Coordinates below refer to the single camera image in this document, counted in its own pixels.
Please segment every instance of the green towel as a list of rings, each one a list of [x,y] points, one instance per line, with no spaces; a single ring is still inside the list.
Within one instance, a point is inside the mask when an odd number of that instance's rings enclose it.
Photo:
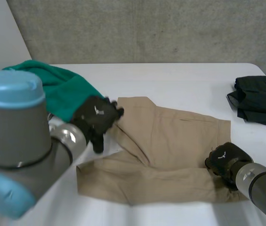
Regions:
[[[3,70],[32,72],[43,82],[46,109],[64,121],[70,121],[73,113],[89,96],[103,97],[82,76],[69,70],[50,66],[35,60],[27,60]]]

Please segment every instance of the beige pants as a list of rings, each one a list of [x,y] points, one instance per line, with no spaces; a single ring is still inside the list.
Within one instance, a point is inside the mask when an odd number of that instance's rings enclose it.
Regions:
[[[124,117],[110,131],[123,151],[77,168],[82,195],[120,203],[233,202],[204,160],[230,141],[230,121],[157,107],[147,97],[119,98]]]

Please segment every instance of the folded black clothing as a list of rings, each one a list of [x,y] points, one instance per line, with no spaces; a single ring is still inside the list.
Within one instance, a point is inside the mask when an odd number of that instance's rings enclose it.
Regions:
[[[266,125],[266,76],[237,78],[234,87],[227,97],[238,108],[238,117]]]

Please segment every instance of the concrete wall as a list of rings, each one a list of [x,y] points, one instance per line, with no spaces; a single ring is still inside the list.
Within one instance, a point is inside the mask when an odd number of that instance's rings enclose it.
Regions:
[[[52,64],[248,62],[266,73],[266,0],[8,0]]]

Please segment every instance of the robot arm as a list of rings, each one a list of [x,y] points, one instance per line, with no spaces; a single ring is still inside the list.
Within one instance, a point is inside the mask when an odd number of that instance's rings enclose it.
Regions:
[[[103,151],[103,134],[124,113],[109,99],[89,97],[70,123],[51,133],[41,80],[0,71],[0,214],[22,217],[81,155],[89,141]]]
[[[265,166],[253,163],[248,154],[232,143],[217,147],[205,165],[221,176],[230,189],[239,190],[266,214]]]

